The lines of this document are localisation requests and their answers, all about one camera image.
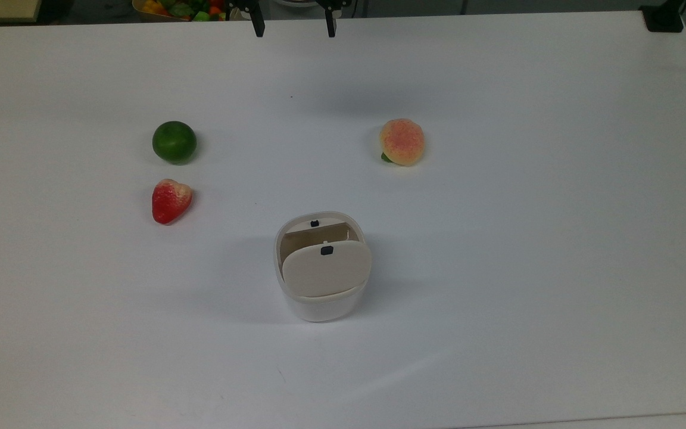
green lime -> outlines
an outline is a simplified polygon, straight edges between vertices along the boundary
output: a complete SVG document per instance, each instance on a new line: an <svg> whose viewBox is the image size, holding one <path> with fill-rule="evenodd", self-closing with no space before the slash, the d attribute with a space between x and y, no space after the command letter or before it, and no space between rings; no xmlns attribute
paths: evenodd
<svg viewBox="0 0 686 429"><path fill-rule="evenodd" d="M189 125L178 120L162 124L152 134L152 149L172 164L186 163L198 146L195 133Z"/></svg>

white container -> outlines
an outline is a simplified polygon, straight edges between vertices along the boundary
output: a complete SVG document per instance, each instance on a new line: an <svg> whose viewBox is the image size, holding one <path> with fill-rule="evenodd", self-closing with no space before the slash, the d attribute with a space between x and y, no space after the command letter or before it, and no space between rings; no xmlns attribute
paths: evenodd
<svg viewBox="0 0 686 429"><path fill-rule="evenodd" d="M275 271L288 304L307 321L345 316L361 299L372 253L359 225L338 212L296 217L275 239Z"/></svg>

open lid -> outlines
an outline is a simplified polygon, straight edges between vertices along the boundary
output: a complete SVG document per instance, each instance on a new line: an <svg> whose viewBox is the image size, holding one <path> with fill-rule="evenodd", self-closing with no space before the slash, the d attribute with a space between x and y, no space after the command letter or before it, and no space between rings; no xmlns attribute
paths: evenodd
<svg viewBox="0 0 686 429"><path fill-rule="evenodd" d="M288 290L308 298L351 290L367 281L372 253L359 241L335 241L303 247L282 264Z"/></svg>

strawberry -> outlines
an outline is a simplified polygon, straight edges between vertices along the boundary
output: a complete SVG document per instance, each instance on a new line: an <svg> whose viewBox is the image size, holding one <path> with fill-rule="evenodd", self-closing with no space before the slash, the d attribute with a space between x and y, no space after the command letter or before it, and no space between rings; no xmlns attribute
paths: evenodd
<svg viewBox="0 0 686 429"><path fill-rule="evenodd" d="M152 218L158 223L173 222L192 203L192 188L171 179L163 179L152 191Z"/></svg>

peach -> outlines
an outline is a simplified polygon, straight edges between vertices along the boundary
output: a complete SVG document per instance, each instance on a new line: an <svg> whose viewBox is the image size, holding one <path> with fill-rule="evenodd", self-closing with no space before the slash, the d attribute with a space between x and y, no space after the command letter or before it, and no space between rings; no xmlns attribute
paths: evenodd
<svg viewBox="0 0 686 429"><path fill-rule="evenodd" d="M409 119L393 119L381 130L383 160L402 166L416 163L425 151L422 128Z"/></svg>

